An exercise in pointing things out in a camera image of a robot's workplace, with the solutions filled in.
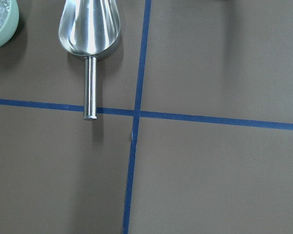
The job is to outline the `steel ice scoop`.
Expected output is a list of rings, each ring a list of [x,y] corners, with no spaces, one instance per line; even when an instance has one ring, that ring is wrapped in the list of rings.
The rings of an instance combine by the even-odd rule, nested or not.
[[[113,53],[121,34],[115,0],[67,0],[58,38],[68,53],[85,59],[84,119],[97,118],[97,62]]]

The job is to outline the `green bowl of ice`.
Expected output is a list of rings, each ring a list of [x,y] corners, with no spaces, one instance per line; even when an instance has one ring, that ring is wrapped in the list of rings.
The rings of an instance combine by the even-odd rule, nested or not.
[[[0,0],[0,47],[13,37],[19,23],[19,17],[16,0]]]

